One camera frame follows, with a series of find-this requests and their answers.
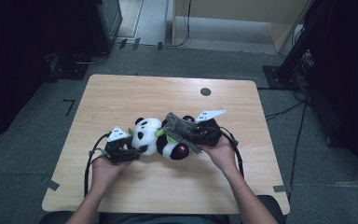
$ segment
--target tape mark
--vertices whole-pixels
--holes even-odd
[[[132,50],[136,50],[139,47],[139,42],[141,41],[141,37],[135,39],[135,43],[132,46]]]
[[[67,100],[67,99],[63,99],[64,102],[71,102],[71,105],[69,106],[68,111],[66,112],[66,117],[69,116],[69,113],[71,113],[72,108],[74,107],[75,104],[75,100]]]
[[[43,178],[43,179],[42,179],[42,183],[43,183],[45,186],[47,186],[48,188],[50,188],[50,189],[52,189],[52,190],[54,190],[54,191],[56,191],[56,190],[60,187],[59,184],[57,184],[56,182],[52,181],[52,180],[51,180],[50,178],[48,178],[48,177]]]
[[[162,50],[162,42],[158,42],[158,47],[157,47],[157,51]]]
[[[273,188],[274,188],[274,191],[275,191],[276,193],[278,193],[278,192],[286,192],[286,191],[292,192],[292,191],[291,191],[290,189],[288,189],[285,185],[274,186]]]
[[[127,39],[123,39],[120,43],[120,49],[124,49],[126,47],[127,44]]]

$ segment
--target human hand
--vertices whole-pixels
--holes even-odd
[[[238,170],[235,163],[235,152],[228,139],[222,135],[214,147],[199,146],[206,152],[213,163],[223,172],[230,172],[232,169]]]
[[[104,194],[118,178],[121,171],[131,163],[132,161],[125,161],[120,164],[113,164],[104,156],[96,159],[92,163],[92,183],[90,190],[97,190]]]

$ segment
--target panda toy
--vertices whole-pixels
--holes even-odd
[[[185,116],[183,119],[194,122],[191,116]],[[163,131],[162,128],[166,123],[166,119],[161,122],[159,119],[138,118],[131,134],[132,146],[135,148],[147,146],[146,152],[142,153],[146,156],[158,152],[163,157],[174,161],[188,157],[191,151],[189,146],[184,142],[175,141]]]

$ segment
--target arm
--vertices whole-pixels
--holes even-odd
[[[91,189],[66,223],[92,223],[107,189],[116,181],[120,172],[129,164],[131,164],[130,161],[115,165],[105,157],[95,160],[92,163]]]
[[[231,186],[243,223],[277,223],[269,210],[257,199],[238,171],[234,150],[222,136],[215,147],[200,146],[222,171]]]

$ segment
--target wire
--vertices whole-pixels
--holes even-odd
[[[296,36],[295,36],[295,31],[292,32],[292,47],[295,45],[295,43],[297,42],[297,38],[303,33],[304,31],[304,26],[301,27],[301,29],[297,32]]]
[[[185,39],[182,41],[181,44],[179,45],[172,45],[171,47],[182,47],[185,43],[187,43],[188,40],[190,40],[190,11],[191,11],[191,0],[188,1],[188,10],[187,10],[187,21],[186,21],[186,17],[183,17],[183,20],[185,22],[185,27],[187,29],[187,34],[185,36]]]
[[[299,127],[299,129],[298,129],[297,138],[296,138],[295,152],[294,152],[294,155],[293,155],[292,171],[291,171],[291,174],[290,174],[290,183],[289,183],[290,189],[292,188],[292,186],[293,186],[293,181],[294,181],[294,179],[295,179],[295,168],[296,168],[297,149],[298,149],[298,143],[299,143],[299,141],[300,141],[301,131],[302,131],[303,124],[304,124],[304,117],[305,117],[306,108],[307,108],[307,104],[304,104],[303,112],[302,112],[302,115],[301,115],[300,127]],[[288,195],[288,202],[289,202],[289,203],[290,203],[291,197],[292,197],[292,192],[289,191],[289,195]]]
[[[306,76],[313,66],[313,58],[310,54],[310,50],[307,49],[302,57],[294,62],[294,65],[292,82],[300,89],[307,88],[309,82],[306,80]]]
[[[107,53],[103,52],[103,57],[100,60],[94,61],[94,62],[77,62],[75,61],[75,63],[79,63],[79,64],[95,64],[95,63],[100,63],[103,59],[106,58]]]
[[[292,110],[293,108],[296,108],[297,106],[302,105],[304,103],[305,103],[305,101],[302,101],[302,102],[300,102],[300,103],[298,103],[296,105],[293,105],[292,107],[289,107],[289,108],[287,108],[287,109],[285,109],[285,110],[283,110],[281,112],[266,115],[265,118],[266,118],[266,120],[275,119],[276,117],[280,116],[281,114],[285,114],[285,113],[289,112],[290,110]]]
[[[226,128],[223,128],[223,127],[219,127],[219,128],[226,130],[226,132],[228,132],[228,134],[230,136],[228,136],[228,134],[226,134],[225,132],[223,132],[219,129],[215,129],[215,128],[211,128],[211,127],[203,127],[202,129],[205,131],[221,133],[223,136],[225,136],[226,139],[228,139],[229,143],[231,144],[232,149],[234,150],[235,155],[237,156],[238,169],[240,170],[242,177],[245,177],[244,173],[243,173],[242,156],[240,154],[240,151],[237,148],[238,141],[235,140],[234,135],[231,132],[229,132]]]
[[[89,173],[90,173],[90,166],[92,164],[93,161],[95,161],[96,159],[92,160],[92,156],[95,153],[95,150],[97,150],[97,146],[100,144],[100,142],[105,138],[108,137],[110,133],[106,133],[103,136],[100,137],[100,139],[98,139],[98,141],[95,143],[94,147],[92,148],[92,150],[89,152],[89,160],[87,161],[87,165],[86,165],[86,170],[84,172],[84,197],[86,197],[86,195],[89,193]]]

